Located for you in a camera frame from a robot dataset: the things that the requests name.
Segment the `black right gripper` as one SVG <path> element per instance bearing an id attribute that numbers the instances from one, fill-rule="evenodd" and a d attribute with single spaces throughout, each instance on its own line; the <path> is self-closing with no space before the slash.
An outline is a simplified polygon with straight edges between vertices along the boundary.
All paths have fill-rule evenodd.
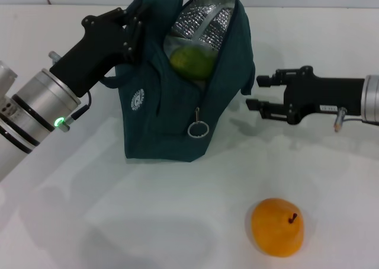
<path id="1" fill-rule="evenodd" d="M 285 85 L 284 104 L 246 99 L 250 111 L 258 111 L 262 119 L 299 124 L 313 113 L 336 114 L 322 107 L 345 108 L 347 115 L 361 115 L 363 78 L 321 78 L 311 66 L 300 69 L 277 69 L 272 76 L 256 77 L 259 87 Z"/>

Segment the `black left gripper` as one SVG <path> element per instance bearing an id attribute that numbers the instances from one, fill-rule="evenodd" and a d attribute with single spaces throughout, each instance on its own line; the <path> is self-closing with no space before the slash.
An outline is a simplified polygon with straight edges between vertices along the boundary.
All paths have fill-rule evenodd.
<path id="1" fill-rule="evenodd" d="M 139 19 L 148 11 L 147 5 L 118 7 L 99 16 L 82 20 L 83 38 L 50 68 L 77 97 L 83 97 L 115 65 L 122 62 L 136 65 L 143 52 L 145 29 Z"/>

